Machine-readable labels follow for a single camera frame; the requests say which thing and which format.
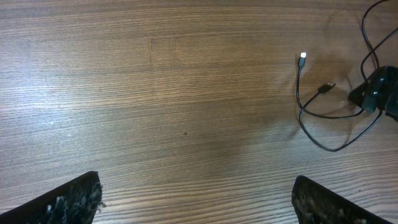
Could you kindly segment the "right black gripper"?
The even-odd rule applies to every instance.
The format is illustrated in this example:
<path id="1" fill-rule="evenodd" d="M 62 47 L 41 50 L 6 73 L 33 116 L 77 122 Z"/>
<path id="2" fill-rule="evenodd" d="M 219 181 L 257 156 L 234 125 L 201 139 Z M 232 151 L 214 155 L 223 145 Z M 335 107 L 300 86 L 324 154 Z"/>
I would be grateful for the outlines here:
<path id="1" fill-rule="evenodd" d="M 360 108 L 385 115 L 397 121 L 397 67 L 383 66 L 376 69 L 368 80 L 348 95 L 348 100 Z"/>

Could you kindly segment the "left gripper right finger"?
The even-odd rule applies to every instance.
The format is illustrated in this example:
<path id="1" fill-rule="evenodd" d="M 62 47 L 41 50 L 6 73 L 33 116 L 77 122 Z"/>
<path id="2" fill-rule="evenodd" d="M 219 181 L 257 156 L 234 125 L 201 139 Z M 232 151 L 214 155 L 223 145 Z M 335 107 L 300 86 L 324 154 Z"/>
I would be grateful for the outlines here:
<path id="1" fill-rule="evenodd" d="M 295 180 L 292 205 L 300 224 L 391 224 L 303 175 Z"/>

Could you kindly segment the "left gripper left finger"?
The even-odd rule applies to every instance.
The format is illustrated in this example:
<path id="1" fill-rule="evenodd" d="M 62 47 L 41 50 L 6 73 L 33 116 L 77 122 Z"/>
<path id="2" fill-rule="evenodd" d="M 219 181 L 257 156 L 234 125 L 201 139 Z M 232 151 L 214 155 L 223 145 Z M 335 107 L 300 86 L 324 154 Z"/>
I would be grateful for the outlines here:
<path id="1" fill-rule="evenodd" d="M 92 223 L 102 204 L 99 175 L 89 171 L 1 214 L 1 223 Z"/>

